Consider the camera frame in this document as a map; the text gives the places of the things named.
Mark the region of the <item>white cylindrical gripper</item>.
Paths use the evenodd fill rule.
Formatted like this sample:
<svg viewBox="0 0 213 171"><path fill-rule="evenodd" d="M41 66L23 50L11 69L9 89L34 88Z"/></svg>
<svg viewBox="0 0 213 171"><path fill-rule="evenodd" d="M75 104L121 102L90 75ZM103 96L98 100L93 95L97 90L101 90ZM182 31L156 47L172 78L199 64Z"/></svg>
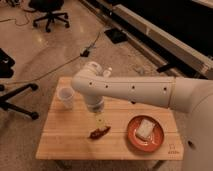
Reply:
<svg viewBox="0 0 213 171"><path fill-rule="evenodd" d="M104 100L101 100L97 104L88 105L87 108L92 113L101 113L104 109ZM102 128L104 126L104 119L102 114L96 114L95 120L98 128Z"/></svg>

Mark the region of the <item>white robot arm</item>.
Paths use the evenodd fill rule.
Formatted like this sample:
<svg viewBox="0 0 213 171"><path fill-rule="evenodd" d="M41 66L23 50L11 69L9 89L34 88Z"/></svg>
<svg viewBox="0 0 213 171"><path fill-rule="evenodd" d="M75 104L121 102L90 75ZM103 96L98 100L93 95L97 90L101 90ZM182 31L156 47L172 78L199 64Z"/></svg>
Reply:
<svg viewBox="0 0 213 171"><path fill-rule="evenodd" d="M107 77L96 62L72 78L90 111L103 109L103 98L169 108L188 115L182 171L213 171L213 80L184 77Z"/></svg>

